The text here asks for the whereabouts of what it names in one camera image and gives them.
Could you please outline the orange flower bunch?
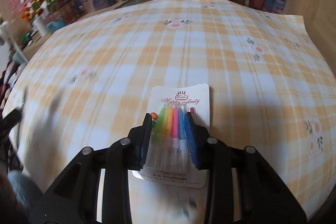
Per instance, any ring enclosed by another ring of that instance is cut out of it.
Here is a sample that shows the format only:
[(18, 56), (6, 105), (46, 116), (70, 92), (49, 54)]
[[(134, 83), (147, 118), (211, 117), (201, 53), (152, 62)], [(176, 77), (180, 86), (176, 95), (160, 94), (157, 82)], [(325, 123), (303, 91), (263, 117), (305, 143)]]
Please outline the orange flower bunch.
[(45, 0), (24, 1), (19, 13), (20, 18), (26, 20), (28, 23), (32, 23), (36, 17), (41, 16), (44, 12), (44, 8), (42, 8), (44, 2)]

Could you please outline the small blue purple box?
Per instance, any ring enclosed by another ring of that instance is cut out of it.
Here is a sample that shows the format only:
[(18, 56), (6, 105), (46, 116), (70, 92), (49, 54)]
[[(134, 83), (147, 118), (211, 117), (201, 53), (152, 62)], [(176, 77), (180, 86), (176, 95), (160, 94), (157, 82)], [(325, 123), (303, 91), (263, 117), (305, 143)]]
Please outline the small blue purple box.
[(283, 14), (286, 0), (265, 0), (263, 10), (272, 14)]

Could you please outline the yellow plaid tablecloth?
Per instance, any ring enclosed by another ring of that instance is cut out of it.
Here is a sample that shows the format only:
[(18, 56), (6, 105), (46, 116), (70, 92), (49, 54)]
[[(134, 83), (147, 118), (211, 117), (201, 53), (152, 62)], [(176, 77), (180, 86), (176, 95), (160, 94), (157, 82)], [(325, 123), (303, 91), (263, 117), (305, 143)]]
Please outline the yellow plaid tablecloth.
[(41, 190), (85, 146), (109, 147), (152, 112), (152, 88), (210, 87), (210, 133), (254, 146), (308, 217), (335, 186), (335, 77), (303, 17), (225, 0), (157, 0), (56, 31), (18, 78), (18, 155)]

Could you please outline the teal striped gift box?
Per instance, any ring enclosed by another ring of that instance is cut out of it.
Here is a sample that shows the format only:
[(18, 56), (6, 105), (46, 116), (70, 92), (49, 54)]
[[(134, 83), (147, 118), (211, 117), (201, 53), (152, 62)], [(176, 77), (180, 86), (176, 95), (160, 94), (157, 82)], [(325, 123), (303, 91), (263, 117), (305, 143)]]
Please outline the teal striped gift box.
[(79, 16), (80, 12), (78, 7), (74, 3), (68, 3), (58, 9), (58, 11), (47, 15), (45, 24), (49, 32), (54, 33), (55, 31), (76, 22)]

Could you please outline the white slim vase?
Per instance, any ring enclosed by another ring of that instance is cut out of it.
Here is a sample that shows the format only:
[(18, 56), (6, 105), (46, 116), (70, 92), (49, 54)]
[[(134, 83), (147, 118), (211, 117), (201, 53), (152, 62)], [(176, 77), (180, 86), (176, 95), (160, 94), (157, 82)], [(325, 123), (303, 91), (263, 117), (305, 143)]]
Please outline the white slim vase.
[(41, 16), (36, 16), (33, 21), (33, 26), (38, 30), (41, 36), (48, 34), (49, 30), (45, 24), (45, 21)]

